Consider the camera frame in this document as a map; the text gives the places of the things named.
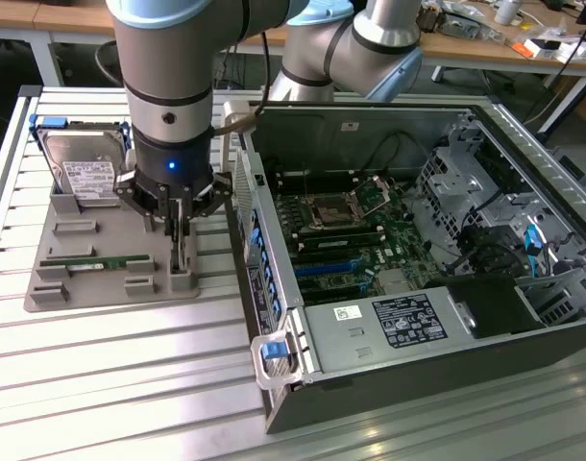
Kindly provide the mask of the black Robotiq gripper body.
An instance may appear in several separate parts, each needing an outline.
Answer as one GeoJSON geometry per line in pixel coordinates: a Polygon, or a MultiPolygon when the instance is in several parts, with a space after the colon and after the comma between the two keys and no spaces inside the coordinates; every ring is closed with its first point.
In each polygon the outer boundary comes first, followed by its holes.
{"type": "Polygon", "coordinates": [[[175,196],[185,186],[197,196],[213,182],[210,165],[212,129],[184,142],[150,138],[132,125],[136,156],[136,180],[146,191],[156,194],[161,185],[175,196]]]}

